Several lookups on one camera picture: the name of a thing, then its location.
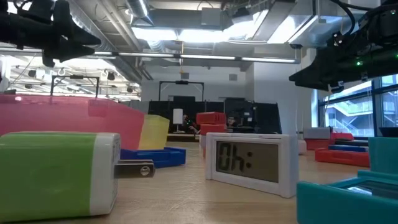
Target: clock display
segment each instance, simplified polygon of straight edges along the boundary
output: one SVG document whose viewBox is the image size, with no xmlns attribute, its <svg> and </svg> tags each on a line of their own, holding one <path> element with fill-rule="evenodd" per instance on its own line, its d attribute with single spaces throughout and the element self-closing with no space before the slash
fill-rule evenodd
<svg viewBox="0 0 398 224">
<path fill-rule="evenodd" d="M 277 144 L 217 141 L 216 171 L 279 182 Z"/>
</svg>

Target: pink container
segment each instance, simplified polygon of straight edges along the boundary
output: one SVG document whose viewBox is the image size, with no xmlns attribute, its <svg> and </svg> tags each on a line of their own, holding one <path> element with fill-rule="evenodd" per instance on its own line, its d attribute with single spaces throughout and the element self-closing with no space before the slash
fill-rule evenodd
<svg viewBox="0 0 398 224">
<path fill-rule="evenodd" d="M 122 149 L 138 149 L 144 114 L 111 100 L 0 95 L 0 136 L 17 131 L 108 132 Z"/>
</svg>

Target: black machine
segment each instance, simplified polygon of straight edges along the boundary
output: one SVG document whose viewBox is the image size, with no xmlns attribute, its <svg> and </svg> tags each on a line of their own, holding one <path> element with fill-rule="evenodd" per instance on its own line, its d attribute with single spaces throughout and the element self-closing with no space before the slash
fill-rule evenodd
<svg viewBox="0 0 398 224">
<path fill-rule="evenodd" d="M 27 2 L 32 2 L 28 11 L 22 9 Z M 55 65 L 54 58 L 63 62 L 91 55 L 94 49 L 84 45 L 101 43 L 75 24 L 65 0 L 14 0 L 14 5 L 17 14 L 8 13 L 7 0 L 0 0 L 0 42 L 15 44 L 20 50 L 42 49 L 43 64 L 48 67 Z"/>
<path fill-rule="evenodd" d="M 289 77 L 297 86 L 333 93 L 344 89 L 344 82 L 393 75 L 398 72 L 398 1 L 387 0 L 377 8 L 353 6 L 339 0 L 350 17 L 351 29 L 335 33 L 327 47 L 318 49 L 313 63 Z M 358 21 L 348 8 L 367 11 Z"/>
</svg>

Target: blue tray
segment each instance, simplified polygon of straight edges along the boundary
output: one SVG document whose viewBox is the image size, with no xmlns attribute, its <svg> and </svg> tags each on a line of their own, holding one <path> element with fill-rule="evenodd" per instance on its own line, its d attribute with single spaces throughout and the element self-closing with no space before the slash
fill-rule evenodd
<svg viewBox="0 0 398 224">
<path fill-rule="evenodd" d="M 152 159 L 156 168 L 185 164 L 186 150 L 165 147 L 161 150 L 125 150 L 120 152 L 120 159 Z"/>
<path fill-rule="evenodd" d="M 351 151 L 351 152 L 367 152 L 365 147 L 360 146 L 345 146 L 345 145 L 330 145 L 329 150 Z"/>
</svg>

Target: table surface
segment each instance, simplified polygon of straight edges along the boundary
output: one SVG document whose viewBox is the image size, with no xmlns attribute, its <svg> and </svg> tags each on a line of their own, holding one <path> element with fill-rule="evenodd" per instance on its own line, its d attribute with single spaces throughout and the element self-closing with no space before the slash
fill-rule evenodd
<svg viewBox="0 0 398 224">
<path fill-rule="evenodd" d="M 186 148 L 187 164 L 157 169 L 153 178 L 119 180 L 110 215 L 30 223 L 296 223 L 295 197 L 205 180 L 197 142 L 167 145 Z M 365 168 L 315 162 L 313 151 L 300 156 L 300 180 L 309 182 L 336 182 L 354 177 L 359 169 Z"/>
</svg>

